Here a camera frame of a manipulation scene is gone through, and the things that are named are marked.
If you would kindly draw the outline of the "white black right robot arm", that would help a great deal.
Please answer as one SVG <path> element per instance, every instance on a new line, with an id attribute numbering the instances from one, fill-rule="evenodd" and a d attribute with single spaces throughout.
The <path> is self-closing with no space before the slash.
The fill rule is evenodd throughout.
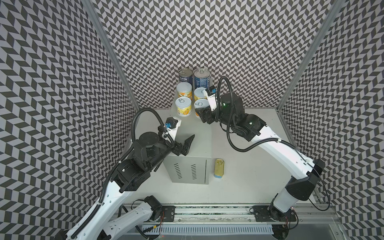
<path id="1" fill-rule="evenodd" d="M 264 120 L 245 113 L 238 96 L 225 94 L 220 98 L 216 90 L 208 89 L 205 96 L 209 106 L 197 110 L 203 123 L 224 124 L 227 140 L 234 150 L 246 153 L 261 147 L 291 173 L 289 182 L 267 207 L 267 215 L 272 221 L 286 219 L 294 204 L 310 198 L 321 181 L 325 163 L 303 155 L 295 146 L 281 139 Z"/>

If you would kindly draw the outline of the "blue label tin can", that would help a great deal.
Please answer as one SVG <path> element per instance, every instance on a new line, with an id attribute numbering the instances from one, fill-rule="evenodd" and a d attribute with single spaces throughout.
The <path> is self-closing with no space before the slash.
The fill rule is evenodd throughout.
<path id="1" fill-rule="evenodd" d="M 211 72 L 207 68 L 194 71 L 195 88 L 209 88 L 211 85 Z"/>

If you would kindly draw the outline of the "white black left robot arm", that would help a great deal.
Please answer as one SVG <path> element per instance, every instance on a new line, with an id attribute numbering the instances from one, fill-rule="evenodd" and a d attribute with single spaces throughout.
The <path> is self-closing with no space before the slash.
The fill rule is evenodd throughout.
<path id="1" fill-rule="evenodd" d="M 111 218 L 170 153 L 187 155 L 195 137 L 190 136 L 184 144 L 174 138 L 174 131 L 167 130 L 166 134 L 146 132 L 134 139 L 128 152 L 108 174 L 99 199 L 72 229 L 59 232 L 55 239 L 116 240 L 144 222 L 160 221 L 164 216 L 163 205 L 154 196 L 144 198 L 117 219 Z"/>

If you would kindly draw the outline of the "white lid can front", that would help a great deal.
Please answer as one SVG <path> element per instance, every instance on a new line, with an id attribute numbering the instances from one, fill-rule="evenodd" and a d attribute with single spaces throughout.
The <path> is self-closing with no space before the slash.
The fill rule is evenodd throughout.
<path id="1" fill-rule="evenodd" d="M 200 118 L 198 110 L 199 109 L 205 109 L 206 107 L 209 107 L 209 101 L 207 99 L 198 99 L 194 103 L 194 109 L 195 109 L 195 115 L 197 118 Z"/>

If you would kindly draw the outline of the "white lid can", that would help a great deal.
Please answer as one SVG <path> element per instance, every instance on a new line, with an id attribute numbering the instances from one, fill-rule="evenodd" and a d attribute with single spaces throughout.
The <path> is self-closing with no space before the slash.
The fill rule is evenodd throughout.
<path id="1" fill-rule="evenodd" d="M 199 109 L 205 109 L 206 107 L 209 107 L 209 101 L 207 99 L 198 99 L 194 103 L 194 109 L 195 109 L 195 115 L 197 118 L 200 118 L 198 110 Z"/>
<path id="2" fill-rule="evenodd" d="M 177 85 L 178 97 L 187 97 L 192 100 L 192 85 L 188 82 L 181 82 Z"/>
<path id="3" fill-rule="evenodd" d="M 192 112 L 192 100 L 188 97 L 179 97 L 175 101 L 178 115 L 188 117 Z"/>
<path id="4" fill-rule="evenodd" d="M 206 99 L 206 88 L 196 88 L 194 90 L 194 100 Z"/>

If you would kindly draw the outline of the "gold rectangular sardine tin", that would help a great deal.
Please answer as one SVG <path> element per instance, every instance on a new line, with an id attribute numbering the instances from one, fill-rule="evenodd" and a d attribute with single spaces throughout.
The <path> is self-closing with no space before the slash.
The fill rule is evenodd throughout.
<path id="1" fill-rule="evenodd" d="M 215 160 L 214 177 L 222 178 L 224 175 L 225 161 L 222 159 Z"/>

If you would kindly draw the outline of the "tomato can dark label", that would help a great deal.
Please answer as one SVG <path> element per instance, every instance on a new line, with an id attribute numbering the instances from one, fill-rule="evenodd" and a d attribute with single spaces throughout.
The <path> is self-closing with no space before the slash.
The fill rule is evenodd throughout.
<path id="1" fill-rule="evenodd" d="M 189 83 L 190 85 L 193 85 L 193 71 L 188 68 L 184 68 L 179 70 L 179 81 L 180 83 L 186 82 Z"/>

